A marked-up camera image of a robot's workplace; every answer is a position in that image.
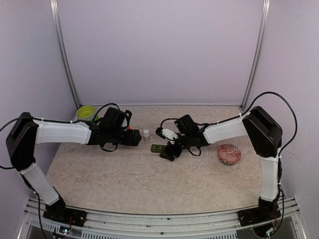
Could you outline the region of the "green weekly pill organizer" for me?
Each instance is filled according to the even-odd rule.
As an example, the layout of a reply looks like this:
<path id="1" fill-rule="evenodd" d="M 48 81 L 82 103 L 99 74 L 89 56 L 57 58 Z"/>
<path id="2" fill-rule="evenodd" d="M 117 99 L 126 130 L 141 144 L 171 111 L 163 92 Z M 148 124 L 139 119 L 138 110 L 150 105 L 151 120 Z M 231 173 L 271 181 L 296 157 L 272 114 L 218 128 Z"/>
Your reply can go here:
<path id="1" fill-rule="evenodd" d="M 151 152 L 152 153 L 162 153 L 166 149 L 166 145 L 161 144 L 152 144 Z"/>

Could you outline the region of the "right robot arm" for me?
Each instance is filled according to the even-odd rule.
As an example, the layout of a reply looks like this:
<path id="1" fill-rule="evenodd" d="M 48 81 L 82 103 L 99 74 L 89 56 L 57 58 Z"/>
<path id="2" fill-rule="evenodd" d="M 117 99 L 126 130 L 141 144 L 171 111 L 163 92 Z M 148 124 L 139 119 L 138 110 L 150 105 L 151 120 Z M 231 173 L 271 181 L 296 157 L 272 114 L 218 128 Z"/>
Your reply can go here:
<path id="1" fill-rule="evenodd" d="M 201 178 L 197 185 L 185 180 L 182 184 L 187 201 L 173 189 L 161 193 L 156 203 L 159 214 L 194 214 L 240 209 L 256 205 L 255 217 L 265 221 L 276 212 L 279 198 L 285 196 L 281 178 L 281 126 L 260 106 L 251 104 L 243 114 L 215 123 L 199 124 L 191 116 L 174 120 L 178 132 L 160 126 L 156 133 L 168 143 L 160 157 L 174 161 L 193 148 L 212 147 L 222 164 L 233 166 L 241 157 L 236 144 L 247 146 L 246 167 L 239 171 L 221 168 Z"/>

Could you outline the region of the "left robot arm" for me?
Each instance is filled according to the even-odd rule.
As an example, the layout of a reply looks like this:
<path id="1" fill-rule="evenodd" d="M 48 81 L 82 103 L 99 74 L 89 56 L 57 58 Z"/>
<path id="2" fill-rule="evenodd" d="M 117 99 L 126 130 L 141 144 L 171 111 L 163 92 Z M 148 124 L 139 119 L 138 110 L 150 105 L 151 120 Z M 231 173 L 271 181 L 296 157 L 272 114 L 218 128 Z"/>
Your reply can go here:
<path id="1" fill-rule="evenodd" d="M 137 147 L 142 136 L 137 129 L 130 129 L 132 112 L 120 110 L 115 103 L 104 105 L 107 109 L 100 117 L 99 111 L 90 117 L 76 121 L 59 121 L 35 118 L 23 112 L 12 120 L 13 128 L 6 138 L 12 168 L 20 173 L 25 184 L 45 203 L 47 212 L 63 222 L 70 216 L 64 200 L 49 184 L 43 171 L 36 163 L 34 149 L 44 143 L 77 143 L 98 145 L 103 151 L 106 144 Z"/>

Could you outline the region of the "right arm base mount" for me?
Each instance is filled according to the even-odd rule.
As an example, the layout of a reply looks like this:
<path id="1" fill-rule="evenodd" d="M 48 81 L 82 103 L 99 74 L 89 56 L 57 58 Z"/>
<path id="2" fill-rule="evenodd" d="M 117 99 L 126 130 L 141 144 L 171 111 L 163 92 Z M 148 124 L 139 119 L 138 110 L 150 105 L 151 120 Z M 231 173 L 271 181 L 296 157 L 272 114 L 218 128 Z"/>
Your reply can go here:
<path id="1" fill-rule="evenodd" d="M 270 221 L 273 220 L 275 217 L 280 218 L 281 212 L 279 209 L 275 209 L 272 212 L 270 212 L 266 208 L 256 207 L 251 209 L 240 210 L 237 213 L 237 215 L 239 218 L 240 225 L 244 227 Z"/>

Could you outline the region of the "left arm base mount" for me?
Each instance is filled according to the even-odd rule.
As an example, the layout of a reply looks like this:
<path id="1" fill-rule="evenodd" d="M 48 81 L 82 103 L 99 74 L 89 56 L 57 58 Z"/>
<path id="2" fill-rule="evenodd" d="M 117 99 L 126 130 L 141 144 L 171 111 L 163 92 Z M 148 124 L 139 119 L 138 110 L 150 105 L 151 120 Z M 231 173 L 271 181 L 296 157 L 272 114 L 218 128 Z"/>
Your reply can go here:
<path id="1" fill-rule="evenodd" d="M 64 208 L 60 212 L 45 209 L 43 217 L 54 222 L 68 224 L 69 226 L 84 227 L 87 213 L 83 210 Z"/>

